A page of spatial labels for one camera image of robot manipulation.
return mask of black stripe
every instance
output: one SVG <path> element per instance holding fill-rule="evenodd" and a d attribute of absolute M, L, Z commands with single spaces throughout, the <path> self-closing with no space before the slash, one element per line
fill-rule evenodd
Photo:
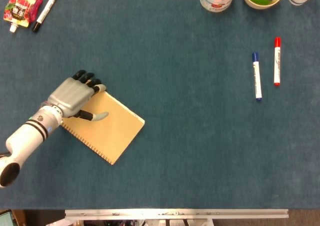
<path fill-rule="evenodd" d="M 36 124 L 38 124 L 44 131 L 45 131 L 45 135 L 46 135 L 46 137 L 49 137 L 49 135 L 48 135 L 48 131 L 47 131 L 47 129 L 45 128 L 45 126 L 43 126 L 41 123 L 39 123 L 38 121 L 35 121 L 35 120 L 33 120 L 33 119 L 29 119 L 28 120 L 28 122 L 35 122 Z"/>
<path fill-rule="evenodd" d="M 45 141 L 45 135 L 43 134 L 43 132 L 39 129 L 39 128 L 37 128 L 35 125 L 33 125 L 32 123 L 28 123 L 28 122 L 26 122 L 25 123 L 26 125 L 30 125 L 30 126 L 32 126 L 32 127 L 34 127 L 36 130 L 38 130 L 38 132 L 41 134 L 41 136 L 42 136 L 42 138 L 43 138 L 43 141 Z"/>

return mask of blue marker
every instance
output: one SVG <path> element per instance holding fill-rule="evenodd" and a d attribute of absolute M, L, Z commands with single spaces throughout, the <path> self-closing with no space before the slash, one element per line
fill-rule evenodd
<path fill-rule="evenodd" d="M 255 99 L 256 99 L 257 102 L 260 102 L 262 100 L 262 92 L 261 92 L 258 52 L 252 53 L 252 62 L 253 62 Z"/>

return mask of red marker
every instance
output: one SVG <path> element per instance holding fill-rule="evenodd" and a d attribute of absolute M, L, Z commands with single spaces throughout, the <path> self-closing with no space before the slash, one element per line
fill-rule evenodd
<path fill-rule="evenodd" d="M 280 86 L 281 37 L 274 40 L 274 85 Z"/>

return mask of robotic arm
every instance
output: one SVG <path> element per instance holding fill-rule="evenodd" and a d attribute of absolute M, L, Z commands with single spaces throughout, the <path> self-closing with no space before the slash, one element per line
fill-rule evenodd
<path fill-rule="evenodd" d="M 64 117 L 98 121 L 108 116 L 108 112 L 93 114 L 81 110 L 94 94 L 106 90 L 99 79 L 90 81 L 93 76 L 80 70 L 67 78 L 36 114 L 6 140 L 11 156 L 0 155 L 0 187 L 9 186 L 16 179 L 24 161 L 60 126 Z"/>

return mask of whiteboard marker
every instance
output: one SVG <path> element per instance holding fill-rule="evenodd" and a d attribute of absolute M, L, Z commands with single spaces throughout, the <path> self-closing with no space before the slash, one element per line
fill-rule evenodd
<path fill-rule="evenodd" d="M 274 41 L 274 86 L 280 86 L 281 37 Z"/>
<path fill-rule="evenodd" d="M 36 24 L 33 26 L 32 31 L 38 32 L 39 28 L 41 27 L 42 22 L 44 22 L 47 14 L 49 13 L 51 7 L 54 5 L 56 0 L 49 0 L 46 4 L 44 10 L 41 12 L 40 16 L 38 17 Z"/>
<path fill-rule="evenodd" d="M 257 102 L 260 102 L 262 100 L 262 92 L 261 92 L 258 52 L 252 53 L 252 62 L 253 62 L 255 99 Z"/>

